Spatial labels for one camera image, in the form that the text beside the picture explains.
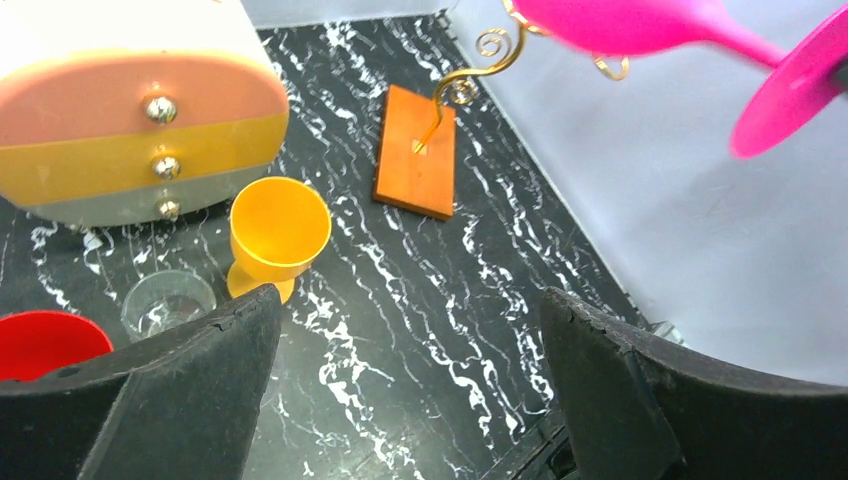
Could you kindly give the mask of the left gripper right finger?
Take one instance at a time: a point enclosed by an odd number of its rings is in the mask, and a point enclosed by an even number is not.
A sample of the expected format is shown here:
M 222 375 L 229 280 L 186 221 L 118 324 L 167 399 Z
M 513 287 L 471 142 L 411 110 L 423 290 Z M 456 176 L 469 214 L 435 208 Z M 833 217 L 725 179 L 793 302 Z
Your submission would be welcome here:
M 556 288 L 545 356 L 584 479 L 843 479 L 847 391 L 698 353 Z

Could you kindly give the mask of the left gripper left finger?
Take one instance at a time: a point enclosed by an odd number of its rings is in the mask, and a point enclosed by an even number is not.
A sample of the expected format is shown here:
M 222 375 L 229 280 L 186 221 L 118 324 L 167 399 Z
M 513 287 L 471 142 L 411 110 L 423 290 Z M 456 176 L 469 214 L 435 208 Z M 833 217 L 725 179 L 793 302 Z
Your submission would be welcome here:
M 262 285 L 193 321 L 1 385 L 5 479 L 238 479 L 282 325 Z

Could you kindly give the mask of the clear wine glass front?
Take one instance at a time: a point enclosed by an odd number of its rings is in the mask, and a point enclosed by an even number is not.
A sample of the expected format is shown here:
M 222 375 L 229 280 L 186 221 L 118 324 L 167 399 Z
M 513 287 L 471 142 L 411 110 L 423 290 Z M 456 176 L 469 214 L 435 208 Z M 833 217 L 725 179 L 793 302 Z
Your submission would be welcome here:
M 164 270 L 145 276 L 128 292 L 121 322 L 130 340 L 138 342 L 214 310 L 217 298 L 201 277 L 185 270 Z

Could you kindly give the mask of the red wine glass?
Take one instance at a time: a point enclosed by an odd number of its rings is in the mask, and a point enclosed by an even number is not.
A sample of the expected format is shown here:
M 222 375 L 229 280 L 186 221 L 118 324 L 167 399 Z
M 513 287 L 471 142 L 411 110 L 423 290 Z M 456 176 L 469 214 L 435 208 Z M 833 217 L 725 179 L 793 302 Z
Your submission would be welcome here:
M 113 351 L 107 333 L 79 315 L 31 310 L 1 319 L 3 381 L 33 381 Z

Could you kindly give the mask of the yellow wine glass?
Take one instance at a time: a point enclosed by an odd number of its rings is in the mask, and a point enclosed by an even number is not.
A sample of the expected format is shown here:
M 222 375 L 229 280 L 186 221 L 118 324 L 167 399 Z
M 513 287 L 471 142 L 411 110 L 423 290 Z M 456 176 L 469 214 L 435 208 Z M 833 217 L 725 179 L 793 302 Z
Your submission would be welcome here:
M 293 178 L 269 176 L 238 193 L 229 228 L 234 258 L 226 279 L 230 296 L 272 284 L 286 303 L 297 277 L 329 243 L 332 220 L 326 202 L 312 187 Z

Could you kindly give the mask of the magenta wine glass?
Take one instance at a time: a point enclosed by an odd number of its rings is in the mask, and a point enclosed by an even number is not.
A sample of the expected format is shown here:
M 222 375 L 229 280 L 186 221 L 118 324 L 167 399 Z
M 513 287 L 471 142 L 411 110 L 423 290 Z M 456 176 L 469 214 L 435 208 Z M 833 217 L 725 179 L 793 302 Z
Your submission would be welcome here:
M 784 52 L 741 26 L 720 1 L 516 1 L 514 11 L 564 43 L 601 56 L 646 56 L 684 44 L 722 47 L 771 73 L 739 116 L 730 150 L 750 158 L 777 146 L 847 94 L 847 9 Z

